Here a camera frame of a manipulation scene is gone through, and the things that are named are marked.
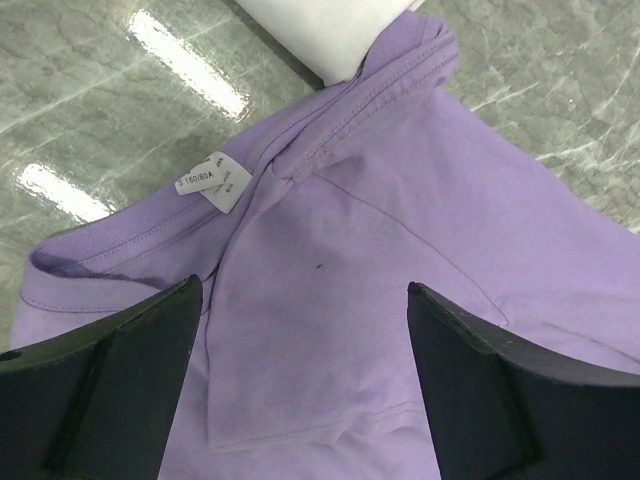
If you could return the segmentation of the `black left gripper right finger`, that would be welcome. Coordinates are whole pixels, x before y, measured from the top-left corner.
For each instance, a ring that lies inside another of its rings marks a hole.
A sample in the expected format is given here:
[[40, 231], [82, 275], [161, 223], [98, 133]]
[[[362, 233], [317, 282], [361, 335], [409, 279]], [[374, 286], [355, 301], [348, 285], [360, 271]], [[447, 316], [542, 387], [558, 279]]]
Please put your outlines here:
[[635, 479], [639, 378], [553, 352], [420, 283], [413, 356], [445, 479]]

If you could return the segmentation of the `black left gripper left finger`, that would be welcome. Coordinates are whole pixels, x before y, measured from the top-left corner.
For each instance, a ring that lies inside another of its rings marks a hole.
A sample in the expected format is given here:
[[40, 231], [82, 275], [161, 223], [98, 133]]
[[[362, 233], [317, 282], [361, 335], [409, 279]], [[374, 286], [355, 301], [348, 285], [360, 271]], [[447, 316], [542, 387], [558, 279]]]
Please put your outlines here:
[[192, 275], [113, 315], [2, 353], [2, 478], [157, 478], [202, 294]]

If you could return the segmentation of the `purple t shirt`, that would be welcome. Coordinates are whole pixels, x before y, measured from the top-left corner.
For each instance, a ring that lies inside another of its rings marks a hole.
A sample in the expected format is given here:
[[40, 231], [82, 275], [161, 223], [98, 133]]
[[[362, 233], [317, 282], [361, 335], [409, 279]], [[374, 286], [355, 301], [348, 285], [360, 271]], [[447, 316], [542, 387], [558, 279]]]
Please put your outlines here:
[[457, 44], [401, 14], [347, 83], [221, 150], [222, 213], [165, 186], [29, 255], [11, 343], [190, 276], [204, 306], [164, 479], [435, 479], [407, 328], [422, 282], [562, 354], [639, 369], [639, 239], [445, 92]]

